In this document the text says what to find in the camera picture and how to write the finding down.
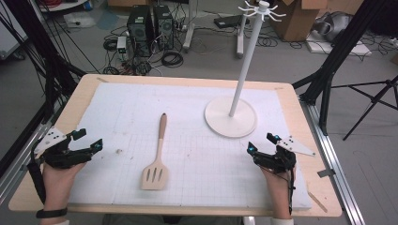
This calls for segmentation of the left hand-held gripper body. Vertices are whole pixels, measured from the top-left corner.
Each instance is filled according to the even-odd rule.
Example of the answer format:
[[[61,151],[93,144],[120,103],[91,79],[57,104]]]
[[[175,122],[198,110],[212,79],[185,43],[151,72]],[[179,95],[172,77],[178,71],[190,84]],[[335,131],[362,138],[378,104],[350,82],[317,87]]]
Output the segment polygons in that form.
[[[51,127],[34,148],[34,153],[41,162],[46,162],[56,169],[68,169],[89,161],[93,154],[89,148],[70,150],[69,143],[74,141],[71,133],[64,134],[57,127]]]

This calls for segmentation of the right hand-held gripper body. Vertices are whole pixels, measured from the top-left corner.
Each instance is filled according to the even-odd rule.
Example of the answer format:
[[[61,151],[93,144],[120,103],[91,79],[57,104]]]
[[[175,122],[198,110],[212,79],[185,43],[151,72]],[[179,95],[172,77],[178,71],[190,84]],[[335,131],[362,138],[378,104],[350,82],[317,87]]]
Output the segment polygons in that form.
[[[275,144],[273,155],[262,153],[259,150],[253,156],[253,162],[263,168],[271,169],[275,173],[292,171],[296,165],[296,153],[315,156],[315,152],[296,140],[293,136],[283,138]]]

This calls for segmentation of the person's right hand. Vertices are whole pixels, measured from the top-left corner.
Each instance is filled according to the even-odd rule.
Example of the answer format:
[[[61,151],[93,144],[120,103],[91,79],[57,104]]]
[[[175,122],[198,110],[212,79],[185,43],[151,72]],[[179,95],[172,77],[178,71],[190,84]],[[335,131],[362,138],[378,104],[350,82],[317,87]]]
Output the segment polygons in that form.
[[[291,219],[289,213],[290,172],[273,173],[272,170],[264,168],[261,171],[267,180],[273,216],[277,219]]]

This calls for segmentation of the person's left hand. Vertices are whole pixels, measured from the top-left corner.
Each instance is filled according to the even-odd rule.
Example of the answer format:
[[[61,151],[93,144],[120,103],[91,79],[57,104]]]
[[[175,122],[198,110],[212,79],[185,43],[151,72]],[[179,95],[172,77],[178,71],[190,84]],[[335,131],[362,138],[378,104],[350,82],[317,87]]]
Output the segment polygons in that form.
[[[85,164],[81,163],[69,169],[55,169],[44,164],[42,175],[46,190],[45,211],[61,210],[67,207],[75,177],[84,166]]]

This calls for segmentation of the white hook stand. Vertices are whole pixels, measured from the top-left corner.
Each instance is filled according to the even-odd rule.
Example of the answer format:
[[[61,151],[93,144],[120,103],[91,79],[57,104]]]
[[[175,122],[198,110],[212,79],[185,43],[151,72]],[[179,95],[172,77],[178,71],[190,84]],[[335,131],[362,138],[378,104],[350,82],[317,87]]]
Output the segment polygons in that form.
[[[211,100],[205,109],[208,126],[216,133],[227,138],[242,138],[253,133],[257,126],[257,115],[253,106],[240,97],[253,58],[254,49],[266,18],[280,22],[284,14],[277,14],[270,3],[260,0],[257,6],[246,4],[244,17],[254,16],[254,24],[249,46],[244,55],[243,65],[239,74],[236,91],[233,97],[217,97]]]

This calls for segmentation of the thin wooden stick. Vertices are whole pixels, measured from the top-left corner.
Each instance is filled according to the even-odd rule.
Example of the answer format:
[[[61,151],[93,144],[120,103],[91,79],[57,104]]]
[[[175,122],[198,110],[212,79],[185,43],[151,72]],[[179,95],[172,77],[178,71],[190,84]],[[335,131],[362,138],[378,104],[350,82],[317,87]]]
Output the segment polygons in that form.
[[[309,197],[319,206],[319,208],[324,211],[325,213],[328,212],[328,209],[326,208],[326,206],[321,203],[314,195],[311,191],[308,191],[308,195]]]

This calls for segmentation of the black wristband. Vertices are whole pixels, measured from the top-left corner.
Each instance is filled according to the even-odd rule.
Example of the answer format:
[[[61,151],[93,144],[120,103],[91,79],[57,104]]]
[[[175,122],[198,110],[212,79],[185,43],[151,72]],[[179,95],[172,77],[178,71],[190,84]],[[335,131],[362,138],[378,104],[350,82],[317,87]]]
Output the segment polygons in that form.
[[[61,218],[65,216],[67,212],[68,212],[67,207],[63,209],[48,210],[48,211],[40,209],[36,212],[36,218]]]

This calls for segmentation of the white grid mat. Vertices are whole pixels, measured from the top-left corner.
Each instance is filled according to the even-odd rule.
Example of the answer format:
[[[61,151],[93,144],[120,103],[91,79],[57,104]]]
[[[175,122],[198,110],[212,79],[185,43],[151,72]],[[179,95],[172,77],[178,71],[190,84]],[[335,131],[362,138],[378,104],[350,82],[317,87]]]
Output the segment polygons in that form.
[[[271,207],[267,183],[247,146],[272,154],[269,133],[289,136],[274,90],[246,89],[242,99],[257,114],[247,137],[224,138],[205,121],[205,107],[231,88],[102,83],[79,126],[86,134],[71,149],[102,140],[103,148],[78,173],[70,201],[161,206]],[[167,116],[162,161],[169,170],[162,190],[143,190],[143,169],[157,153],[161,116]]]

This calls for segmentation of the beige slotted spatula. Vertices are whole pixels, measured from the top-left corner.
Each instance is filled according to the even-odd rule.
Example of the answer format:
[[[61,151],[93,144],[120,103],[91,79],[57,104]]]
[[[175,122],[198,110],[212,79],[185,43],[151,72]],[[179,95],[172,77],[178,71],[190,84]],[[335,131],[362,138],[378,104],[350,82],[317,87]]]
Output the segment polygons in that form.
[[[166,125],[167,114],[163,113],[160,120],[157,154],[155,160],[150,165],[146,166],[142,173],[141,189],[143,190],[161,190],[165,187],[165,184],[168,180],[169,171],[161,159]]]

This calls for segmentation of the white stand leg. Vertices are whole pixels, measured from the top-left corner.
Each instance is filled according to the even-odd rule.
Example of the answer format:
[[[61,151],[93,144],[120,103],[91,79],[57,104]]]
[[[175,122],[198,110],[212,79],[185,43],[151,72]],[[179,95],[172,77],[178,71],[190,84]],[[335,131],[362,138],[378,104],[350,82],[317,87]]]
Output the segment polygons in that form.
[[[238,32],[237,32],[237,58],[243,57],[243,52],[244,52],[244,40],[243,39],[244,39],[245,24],[246,24],[246,16],[242,15],[240,26],[239,26]]]
[[[187,30],[182,48],[187,53],[191,47],[191,40],[194,32],[193,20],[196,16],[195,7],[197,6],[196,0],[189,0],[189,17],[187,23]]]

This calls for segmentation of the black tripod stand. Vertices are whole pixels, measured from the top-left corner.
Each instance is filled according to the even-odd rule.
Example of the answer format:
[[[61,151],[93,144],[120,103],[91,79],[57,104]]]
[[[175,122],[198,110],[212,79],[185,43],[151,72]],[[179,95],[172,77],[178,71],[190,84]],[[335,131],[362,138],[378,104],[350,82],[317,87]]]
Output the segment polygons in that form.
[[[383,84],[382,89],[374,95],[368,94],[363,90],[360,90],[361,86],[370,86]],[[334,88],[349,88],[370,100],[369,105],[366,107],[364,113],[360,116],[359,120],[355,123],[355,125],[349,129],[349,131],[343,137],[343,140],[346,141],[351,134],[356,130],[356,128],[360,125],[360,123],[366,118],[366,116],[370,113],[370,111],[377,105],[381,104],[388,108],[394,109],[398,112],[398,75],[396,75],[391,80],[379,81],[379,82],[361,82],[361,83],[351,83],[351,84],[342,84],[342,85],[334,85]],[[383,97],[390,91],[393,91],[395,104],[392,105],[383,100]]]

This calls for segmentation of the black computer tower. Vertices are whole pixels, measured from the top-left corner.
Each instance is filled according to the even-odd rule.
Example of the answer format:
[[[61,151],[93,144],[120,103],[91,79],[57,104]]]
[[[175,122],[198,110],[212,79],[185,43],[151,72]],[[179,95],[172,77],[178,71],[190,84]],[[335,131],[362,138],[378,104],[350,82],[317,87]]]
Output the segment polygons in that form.
[[[156,42],[160,50],[174,48],[174,18],[166,5],[153,7]]]
[[[150,43],[154,40],[153,23],[149,5],[134,5],[127,22],[131,44],[136,56],[148,57]]]

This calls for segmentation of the cardboard box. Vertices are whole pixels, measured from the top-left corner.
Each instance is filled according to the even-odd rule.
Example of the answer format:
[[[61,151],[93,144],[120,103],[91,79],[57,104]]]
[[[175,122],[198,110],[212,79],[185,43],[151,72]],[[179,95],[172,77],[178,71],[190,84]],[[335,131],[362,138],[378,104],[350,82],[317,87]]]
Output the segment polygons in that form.
[[[274,0],[277,14],[284,14],[280,22],[270,21],[279,38],[285,41],[303,41],[307,38],[321,9],[328,0]]]

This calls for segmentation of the black flat device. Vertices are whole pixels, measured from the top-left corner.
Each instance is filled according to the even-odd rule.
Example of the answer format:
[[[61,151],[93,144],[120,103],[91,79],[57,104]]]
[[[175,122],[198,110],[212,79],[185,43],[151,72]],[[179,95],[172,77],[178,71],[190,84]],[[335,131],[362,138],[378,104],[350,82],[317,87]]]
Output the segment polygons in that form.
[[[242,24],[244,17],[242,15],[234,15],[222,18],[216,18],[213,20],[215,25],[220,28],[236,27]]]

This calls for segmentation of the grey machine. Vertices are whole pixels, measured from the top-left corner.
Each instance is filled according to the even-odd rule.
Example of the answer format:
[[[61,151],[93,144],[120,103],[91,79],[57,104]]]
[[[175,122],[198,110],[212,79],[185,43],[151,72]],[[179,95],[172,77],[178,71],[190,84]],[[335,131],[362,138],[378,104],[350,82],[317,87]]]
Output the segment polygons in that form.
[[[326,12],[314,21],[312,30],[329,42],[335,42],[352,21],[353,16],[342,11]]]

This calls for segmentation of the aluminium rail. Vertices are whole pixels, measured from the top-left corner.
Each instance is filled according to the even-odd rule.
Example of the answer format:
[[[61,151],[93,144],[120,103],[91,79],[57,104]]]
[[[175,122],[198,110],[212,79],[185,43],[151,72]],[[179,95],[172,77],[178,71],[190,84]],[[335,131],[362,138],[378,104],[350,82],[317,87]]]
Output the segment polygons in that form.
[[[39,122],[28,125],[0,160],[0,205],[2,205],[17,183],[26,173],[32,146],[42,138],[52,125]]]
[[[366,225],[355,196],[347,182],[344,170],[337,157],[332,142],[329,136],[325,135],[321,127],[318,125],[318,109],[304,101],[300,101],[299,104],[306,116],[310,128],[314,132],[314,139],[326,169],[334,169],[335,171],[335,174],[333,176],[328,176],[328,178],[337,194],[340,209],[344,213],[350,225]]]

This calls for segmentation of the black frame post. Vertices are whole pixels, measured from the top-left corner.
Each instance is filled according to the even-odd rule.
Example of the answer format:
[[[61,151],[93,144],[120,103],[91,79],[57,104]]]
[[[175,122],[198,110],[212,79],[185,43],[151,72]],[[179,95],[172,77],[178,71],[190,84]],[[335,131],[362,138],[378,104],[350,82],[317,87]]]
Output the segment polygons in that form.
[[[43,119],[48,121],[54,115],[55,102],[62,96],[69,97],[77,87],[78,83],[72,75],[75,74],[82,78],[85,72],[60,55],[29,0],[0,0],[0,6],[3,5],[8,7],[8,10],[36,49],[36,53],[31,54],[30,48],[22,41],[22,37],[11,22],[0,17],[0,22],[28,54],[37,74],[42,75],[45,79],[45,103],[42,106],[42,111]]]
[[[309,85],[306,91],[299,95],[299,98],[309,105],[314,105],[319,95],[322,95],[318,125],[325,135],[328,135],[329,97],[333,77],[367,28],[389,2],[390,0],[363,0],[322,66],[315,73],[293,83],[295,89],[305,84]]]

